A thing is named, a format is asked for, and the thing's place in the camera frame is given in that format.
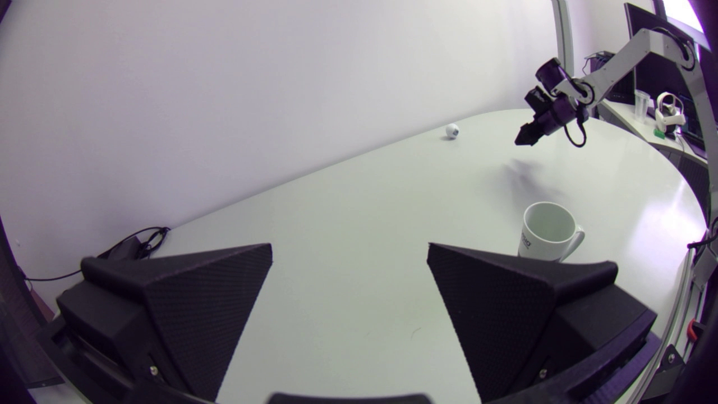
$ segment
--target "desk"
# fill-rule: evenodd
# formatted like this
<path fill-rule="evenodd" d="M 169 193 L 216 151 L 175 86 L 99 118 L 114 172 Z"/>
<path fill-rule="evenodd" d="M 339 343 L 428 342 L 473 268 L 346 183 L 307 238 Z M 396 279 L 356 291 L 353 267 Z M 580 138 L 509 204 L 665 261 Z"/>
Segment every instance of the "desk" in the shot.
<path fill-rule="evenodd" d="M 688 157 L 704 167 L 708 166 L 706 159 L 694 153 L 691 146 L 682 137 L 676 137 L 675 140 L 671 140 L 669 138 L 661 139 L 654 135 L 653 130 L 656 128 L 656 120 L 647 116 L 644 122 L 639 122 L 633 113 L 635 109 L 633 105 L 603 100 L 598 108 L 599 114 L 605 117 L 609 123 L 623 127 L 623 129 L 645 140 L 656 149 L 666 151 L 671 155 L 675 154 L 679 157 L 683 155 L 683 157 Z M 675 164 L 674 157 L 670 155 L 666 156 Z"/>
<path fill-rule="evenodd" d="M 647 116 L 645 122 L 637 121 L 633 113 L 634 108 L 633 105 L 604 100 L 599 104 L 598 111 L 607 122 L 628 130 L 666 156 L 690 185 L 701 205 L 701 211 L 707 212 L 710 199 L 706 159 L 694 153 L 683 137 L 677 136 L 675 140 L 671 140 L 654 135 L 656 120 Z"/>
<path fill-rule="evenodd" d="M 454 141 L 434 129 L 172 230 L 156 257 L 274 250 L 218 402 L 260 404 L 282 391 L 479 403 L 428 243 L 515 254 L 536 201 L 571 210 L 586 239 L 567 262 L 616 261 L 617 284 L 658 314 L 660 336 L 686 243 L 704 230 L 693 193 L 660 153 L 596 119 L 582 149 L 563 131 L 517 147 L 532 113 L 473 116 L 457 122 Z M 579 136 L 575 123 L 569 130 Z"/>

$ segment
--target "red clip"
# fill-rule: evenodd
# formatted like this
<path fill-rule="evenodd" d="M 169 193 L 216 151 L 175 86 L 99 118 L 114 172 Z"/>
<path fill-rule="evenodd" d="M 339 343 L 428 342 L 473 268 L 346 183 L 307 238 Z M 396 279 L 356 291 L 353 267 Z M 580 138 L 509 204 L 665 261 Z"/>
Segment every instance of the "red clip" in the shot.
<path fill-rule="evenodd" d="M 696 322 L 695 318 L 691 319 L 691 322 L 688 323 L 688 329 L 686 330 L 686 333 L 688 334 L 688 339 L 691 340 L 691 342 L 698 341 L 698 336 L 696 335 L 696 332 L 693 330 L 693 323 Z"/>

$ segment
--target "mug handle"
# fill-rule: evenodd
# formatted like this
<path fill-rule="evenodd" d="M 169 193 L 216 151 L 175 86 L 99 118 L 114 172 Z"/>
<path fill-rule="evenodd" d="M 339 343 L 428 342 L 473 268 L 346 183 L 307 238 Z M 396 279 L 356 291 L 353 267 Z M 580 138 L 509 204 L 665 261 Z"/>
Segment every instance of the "mug handle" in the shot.
<path fill-rule="evenodd" d="M 583 242 L 584 237 L 586 237 L 586 232 L 583 230 L 583 227 L 577 224 L 576 233 L 574 233 L 573 240 L 571 240 L 569 248 L 566 250 L 559 262 L 563 262 L 569 255 L 571 255 L 572 252 L 576 251 L 576 248 L 578 248 L 578 246 L 581 245 L 581 243 Z"/>

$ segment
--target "plastic cup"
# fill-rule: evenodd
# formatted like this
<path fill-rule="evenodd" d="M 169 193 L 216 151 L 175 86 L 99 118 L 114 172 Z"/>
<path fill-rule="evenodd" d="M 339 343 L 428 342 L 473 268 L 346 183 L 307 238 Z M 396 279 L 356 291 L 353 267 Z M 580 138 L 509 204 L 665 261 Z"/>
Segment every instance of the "plastic cup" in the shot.
<path fill-rule="evenodd" d="M 645 115 L 648 113 L 648 102 L 651 101 L 651 96 L 641 90 L 635 90 L 635 120 L 641 124 L 645 122 Z"/>

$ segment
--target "printed text on mug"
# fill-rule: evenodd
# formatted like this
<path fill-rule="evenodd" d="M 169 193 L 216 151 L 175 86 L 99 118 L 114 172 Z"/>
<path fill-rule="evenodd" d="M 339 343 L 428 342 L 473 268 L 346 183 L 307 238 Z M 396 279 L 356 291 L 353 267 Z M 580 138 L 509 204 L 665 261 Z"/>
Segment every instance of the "printed text on mug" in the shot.
<path fill-rule="evenodd" d="M 521 241 L 523 242 L 523 245 L 526 246 L 526 249 L 531 246 L 531 242 L 523 235 L 523 232 L 521 232 Z"/>

